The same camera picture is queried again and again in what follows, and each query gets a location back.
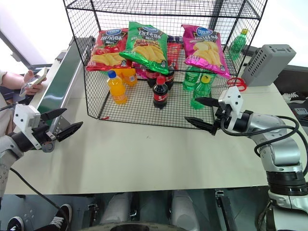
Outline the person's bare hand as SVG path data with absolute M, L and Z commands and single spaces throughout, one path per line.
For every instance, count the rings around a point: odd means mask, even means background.
M 33 77 L 34 77 L 34 72 L 32 70 L 28 70 L 28 72 L 24 75 L 24 84 L 26 84 Z M 47 78 L 45 77 L 39 84 L 32 85 L 32 87 L 30 88 L 26 88 L 25 89 L 26 95 L 35 95 L 36 93 L 40 92 L 43 89 L 42 83 L 46 80 Z

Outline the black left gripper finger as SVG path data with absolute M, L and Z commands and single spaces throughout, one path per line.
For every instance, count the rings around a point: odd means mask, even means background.
M 57 141 L 61 142 L 61 141 L 65 140 L 66 138 L 70 137 L 77 130 L 79 130 L 82 125 L 83 125 L 83 122 L 81 121 L 81 122 L 77 122 L 77 123 L 71 124 L 70 126 L 66 127 L 63 131 L 56 134 Z
M 67 109 L 66 108 L 57 108 L 41 114 L 40 119 L 42 121 L 54 120 L 55 118 L 59 117 L 62 113 L 64 113 Z

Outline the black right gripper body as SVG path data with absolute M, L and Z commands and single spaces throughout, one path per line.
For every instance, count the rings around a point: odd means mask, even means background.
M 217 130 L 224 128 L 227 129 L 228 128 L 228 120 L 230 118 L 230 114 L 231 114 L 231 106 L 230 105 L 226 105 L 226 107 L 223 109 L 222 107 L 219 107 L 216 110 L 215 116 L 216 119 L 213 123 L 213 128 L 211 130 L 211 134 L 215 135 Z

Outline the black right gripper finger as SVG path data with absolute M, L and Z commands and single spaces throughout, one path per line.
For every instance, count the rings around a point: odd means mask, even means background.
M 217 127 L 214 126 L 214 124 L 209 124 L 207 122 L 204 122 L 202 119 L 186 116 L 185 120 L 195 126 L 196 128 L 199 128 L 201 130 L 208 131 L 211 135 L 215 135 L 217 131 Z
M 195 100 L 198 103 L 205 105 L 205 106 L 217 107 L 217 108 L 220 107 L 218 99 L 208 98 L 208 97 L 199 97 L 199 98 L 196 98 Z

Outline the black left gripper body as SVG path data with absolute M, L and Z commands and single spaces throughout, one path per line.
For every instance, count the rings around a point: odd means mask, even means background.
M 50 126 L 43 120 L 40 120 L 36 128 L 32 128 L 32 135 L 41 145 L 41 150 L 45 153 L 51 153 L 55 148 L 56 136 L 50 132 Z

